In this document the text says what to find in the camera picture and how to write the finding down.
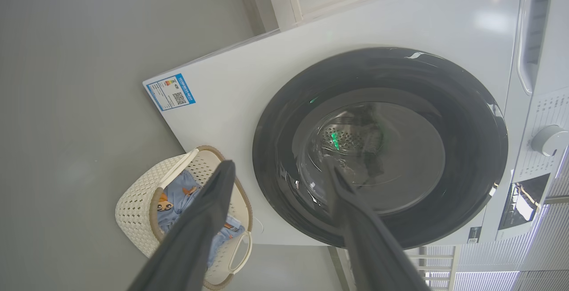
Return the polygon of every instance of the white washing machine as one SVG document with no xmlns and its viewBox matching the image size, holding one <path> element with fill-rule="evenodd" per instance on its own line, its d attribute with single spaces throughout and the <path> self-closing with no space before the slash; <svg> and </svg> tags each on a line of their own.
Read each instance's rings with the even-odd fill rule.
<svg viewBox="0 0 569 291">
<path fill-rule="evenodd" d="M 563 2 L 374 1 L 144 86 L 185 150 L 236 163 L 255 243 L 343 246 L 324 155 L 404 248 L 506 239 L 569 143 Z"/>
</svg>

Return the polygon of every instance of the laundry basket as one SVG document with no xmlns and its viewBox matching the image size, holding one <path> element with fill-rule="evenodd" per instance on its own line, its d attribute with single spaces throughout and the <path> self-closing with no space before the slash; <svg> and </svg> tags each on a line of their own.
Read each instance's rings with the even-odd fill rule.
<svg viewBox="0 0 569 291">
<path fill-rule="evenodd" d="M 222 160 L 223 155 L 217 149 L 201 146 L 185 155 L 156 164 L 138 178 L 116 204 L 118 226 L 144 255 L 151 257 L 164 238 L 164 232 L 158 226 L 156 209 L 164 188 L 184 169 L 192 174 L 197 183 L 204 186 Z M 240 220 L 245 231 L 239 239 L 229 240 L 218 249 L 215 262 L 205 273 L 204 286 L 211 290 L 224 288 L 251 255 L 251 204 L 237 178 L 231 193 L 229 214 Z M 246 253 L 240 263 L 233 266 L 237 250 L 245 237 L 248 238 Z"/>
</svg>

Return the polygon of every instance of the blue and white sticker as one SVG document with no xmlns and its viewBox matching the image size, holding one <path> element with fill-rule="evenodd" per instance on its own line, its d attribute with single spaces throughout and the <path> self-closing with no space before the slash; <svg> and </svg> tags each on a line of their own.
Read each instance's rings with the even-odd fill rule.
<svg viewBox="0 0 569 291">
<path fill-rule="evenodd" d="M 147 84 L 146 87 L 161 111 L 183 107 L 196 102 L 181 74 Z"/>
</svg>

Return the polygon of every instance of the blue clothing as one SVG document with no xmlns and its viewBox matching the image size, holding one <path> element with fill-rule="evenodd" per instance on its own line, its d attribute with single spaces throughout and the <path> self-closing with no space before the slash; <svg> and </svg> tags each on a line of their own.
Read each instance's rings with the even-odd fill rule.
<svg viewBox="0 0 569 291">
<path fill-rule="evenodd" d="M 184 193 L 183 189 L 191 190 L 196 188 L 196 191 L 191 195 Z M 168 201 L 173 204 L 170 210 L 158 212 L 158 226 L 164 233 L 170 231 L 172 226 L 176 223 L 180 214 L 192 204 L 196 196 L 201 191 L 201 185 L 193 179 L 192 174 L 187 170 L 182 171 L 168 186 L 164 189 Z"/>
<path fill-rule="evenodd" d="M 217 249 L 222 246 L 225 242 L 240 236 L 244 231 L 245 228 L 241 225 L 241 222 L 234 218 L 233 216 L 228 215 L 227 219 L 225 220 L 227 224 L 236 228 L 236 231 L 228 229 L 228 228 L 221 228 L 212 239 L 212 246 L 209 249 L 209 256 L 208 256 L 208 267 L 213 265 L 213 261 L 215 260 L 215 256 L 217 255 Z"/>
</svg>

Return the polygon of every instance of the basket handle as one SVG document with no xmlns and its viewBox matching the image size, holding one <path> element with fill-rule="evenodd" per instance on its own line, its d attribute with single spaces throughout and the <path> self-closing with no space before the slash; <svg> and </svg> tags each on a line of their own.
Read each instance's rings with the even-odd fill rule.
<svg viewBox="0 0 569 291">
<path fill-rule="evenodd" d="M 232 269 L 231 264 L 233 263 L 235 256 L 237 254 L 237 250 L 239 249 L 239 245 L 241 244 L 241 242 L 243 241 L 243 238 L 245 236 L 248 236 L 248 239 L 249 239 L 249 243 L 247 245 L 247 253 L 245 254 L 245 257 L 243 257 L 243 260 L 241 261 L 241 263 L 235 269 Z M 229 273 L 231 273 L 231 274 L 238 273 L 244 267 L 245 263 L 247 263 L 248 257 L 251 256 L 251 250 L 252 250 L 251 233 L 249 231 L 245 231 L 239 237 L 239 242 L 237 243 L 237 247 L 235 248 L 235 251 L 233 251 L 233 255 L 231 256 L 231 260 L 229 261 L 229 265 L 228 265 Z"/>
<path fill-rule="evenodd" d="M 184 171 L 185 167 L 187 167 L 189 165 L 189 162 L 191 162 L 193 160 L 193 158 L 196 157 L 197 153 L 199 152 L 199 149 L 193 149 L 192 151 L 186 153 L 181 159 L 180 161 L 178 161 L 173 167 L 172 169 L 170 169 L 163 177 L 162 179 L 160 179 L 160 183 L 159 187 L 160 188 L 166 188 L 168 186 L 168 184 L 170 184 L 172 181 L 174 181 L 174 179 L 178 176 L 178 174 L 180 174 L 182 171 Z"/>
</svg>

